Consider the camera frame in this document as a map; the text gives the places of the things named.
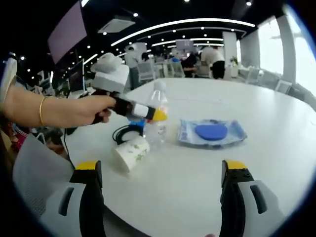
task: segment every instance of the blue sponge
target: blue sponge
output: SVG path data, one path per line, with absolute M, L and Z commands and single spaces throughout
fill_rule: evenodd
M 224 124 L 210 124 L 196 126 L 195 132 L 204 140 L 218 141 L 227 136 L 228 130 Z

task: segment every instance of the gold bracelet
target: gold bracelet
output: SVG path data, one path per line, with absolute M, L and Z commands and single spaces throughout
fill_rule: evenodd
M 43 127 L 44 127 L 45 125 L 44 125 L 44 123 L 43 123 L 43 119 L 41 118 L 41 107 L 42 107 L 43 102 L 44 102 L 44 100 L 45 100 L 46 98 L 47 98 L 47 97 L 44 97 L 44 98 L 42 99 L 40 105 L 39 105 L 39 119 L 40 119 L 40 123 L 41 123 L 41 125 L 42 125 Z

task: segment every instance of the white round table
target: white round table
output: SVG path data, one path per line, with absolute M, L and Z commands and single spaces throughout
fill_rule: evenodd
M 129 174 L 111 154 L 112 133 L 128 124 L 113 114 L 108 124 L 67 137 L 74 165 L 100 160 L 104 204 L 153 237 L 204 237 L 221 228 L 222 160 L 242 161 L 255 180 L 276 194 L 289 216 L 304 198 L 316 166 L 316 113 L 302 101 L 269 89 L 211 79 L 163 79 L 169 119 L 164 149 L 152 151 Z M 128 94 L 145 103 L 148 83 Z M 180 146 L 179 119 L 237 119 L 248 138 L 225 150 Z

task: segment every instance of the water bottle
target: water bottle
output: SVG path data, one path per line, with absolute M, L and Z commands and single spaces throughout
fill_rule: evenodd
M 154 91 L 150 95 L 147 104 L 151 107 L 168 113 L 168 100 L 165 95 L 166 84 L 163 81 L 156 80 Z M 161 148 L 165 141 L 166 122 L 149 122 L 145 126 L 146 140 L 151 145 L 151 148 Z

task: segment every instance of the paper cup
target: paper cup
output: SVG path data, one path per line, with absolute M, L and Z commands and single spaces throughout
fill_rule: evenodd
M 149 144 L 142 136 L 124 142 L 112 149 L 113 155 L 120 159 L 123 169 L 127 172 L 130 172 L 149 151 Z

